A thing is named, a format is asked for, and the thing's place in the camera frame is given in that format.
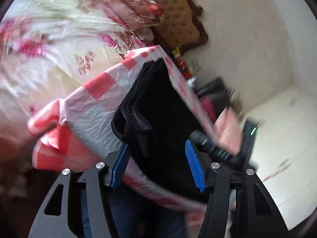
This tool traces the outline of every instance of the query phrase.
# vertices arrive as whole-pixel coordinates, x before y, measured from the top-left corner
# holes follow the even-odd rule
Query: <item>pink cloth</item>
[[[242,142],[242,133],[237,114],[231,107],[223,110],[215,122],[215,128],[220,136],[218,146],[233,155],[238,154]]]
[[[130,30],[156,26],[164,18],[164,9],[155,0],[102,0]]]
[[[209,115],[210,119],[214,123],[217,120],[217,115],[215,113],[214,106],[208,97],[202,97],[200,102],[203,108],[206,110],[207,114]]]

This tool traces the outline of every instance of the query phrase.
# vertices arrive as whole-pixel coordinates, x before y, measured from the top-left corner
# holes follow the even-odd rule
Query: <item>white wall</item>
[[[316,108],[317,100],[297,86],[290,86],[247,113],[264,121],[251,156],[259,165],[259,178],[263,181],[286,167],[264,185],[289,229],[317,206]]]
[[[185,54],[198,61],[200,85],[221,75],[241,93],[245,111],[293,83],[287,32],[272,0],[195,0],[204,9],[206,45]]]
[[[291,41],[295,81],[317,96],[317,20],[304,0],[273,1]]]

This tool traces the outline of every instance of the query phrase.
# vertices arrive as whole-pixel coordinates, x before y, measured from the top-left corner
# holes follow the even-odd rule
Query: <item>black device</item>
[[[244,131],[249,132],[253,126],[248,123]],[[204,162],[207,187],[205,192],[210,194],[199,238],[224,237],[231,190],[236,190],[237,193],[233,237],[288,237],[283,218],[256,175],[255,168],[245,161],[241,163],[241,160],[238,160],[236,167],[232,167],[229,161],[211,155],[210,151],[221,150],[211,145],[211,140],[204,143],[197,133],[191,135],[191,138],[193,144],[202,150],[197,150],[197,153]],[[249,144],[253,144],[253,141],[254,136],[249,138]],[[250,146],[245,143],[244,145],[250,150]],[[84,172],[72,173],[69,169],[63,170],[44,199],[34,219],[29,238],[83,237],[80,212],[82,189],[87,192],[93,238],[119,237],[107,194],[121,184],[129,157],[128,145],[124,144],[119,151],[110,153],[104,162],[99,162]]]

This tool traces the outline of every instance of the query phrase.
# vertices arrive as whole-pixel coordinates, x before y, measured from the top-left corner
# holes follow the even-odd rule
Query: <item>pillow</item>
[[[156,26],[164,18],[163,7],[154,0],[103,0],[132,30]]]

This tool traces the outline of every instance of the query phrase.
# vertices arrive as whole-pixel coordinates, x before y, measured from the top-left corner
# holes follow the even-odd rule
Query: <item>green light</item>
[[[253,131],[251,132],[251,135],[256,131],[256,128],[253,129]]]

